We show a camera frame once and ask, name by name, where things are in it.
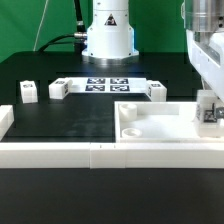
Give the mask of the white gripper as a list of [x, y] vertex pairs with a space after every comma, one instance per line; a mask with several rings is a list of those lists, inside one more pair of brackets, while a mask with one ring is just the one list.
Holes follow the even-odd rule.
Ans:
[[[213, 33], [208, 45], [196, 42], [193, 31], [187, 30], [186, 37], [190, 63], [224, 102], [224, 32]], [[212, 115], [224, 119], [224, 107], [213, 103]]]

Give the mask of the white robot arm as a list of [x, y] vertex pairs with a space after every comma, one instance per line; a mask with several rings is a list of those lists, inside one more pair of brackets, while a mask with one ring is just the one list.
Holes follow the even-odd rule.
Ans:
[[[211, 112], [224, 119], [224, 0], [183, 0], [181, 17], [190, 63], [222, 105]], [[129, 24], [129, 0], [93, 0], [93, 22], [82, 51], [92, 63], [121, 64], [139, 56]]]

